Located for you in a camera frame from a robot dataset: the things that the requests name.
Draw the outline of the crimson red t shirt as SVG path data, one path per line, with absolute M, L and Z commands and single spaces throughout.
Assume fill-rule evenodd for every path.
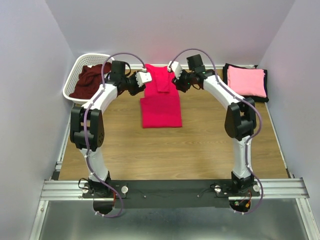
M 146 84 L 144 97 L 140 99 L 142 127 L 181 128 L 180 96 L 172 83 L 175 75 L 167 67 L 146 64 L 152 81 Z

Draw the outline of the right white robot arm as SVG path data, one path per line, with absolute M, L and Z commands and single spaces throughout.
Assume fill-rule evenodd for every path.
M 216 68 L 206 69 L 199 54 L 188 57 L 187 63 L 189 71 L 175 60 L 169 62 L 167 70 L 174 74 L 172 83 L 184 93 L 197 85 L 225 108 L 224 129 L 233 140 L 234 151 L 234 167 L 228 188 L 234 195 L 241 196 L 255 183 L 251 161 L 251 143 L 257 126 L 255 102 L 231 90 L 216 73 Z

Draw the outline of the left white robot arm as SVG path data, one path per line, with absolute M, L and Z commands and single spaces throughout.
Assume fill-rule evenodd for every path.
M 105 139 L 103 114 L 112 101 L 123 92 L 136 95 L 151 81 L 145 70 L 132 71 L 125 61 L 112 60 L 96 65 L 99 82 L 94 94 L 84 104 L 71 109 L 70 141 L 83 155 L 88 169 L 87 184 L 83 187 L 89 196 L 123 199 L 127 185 L 118 185 L 111 180 L 104 163 L 101 147 Z

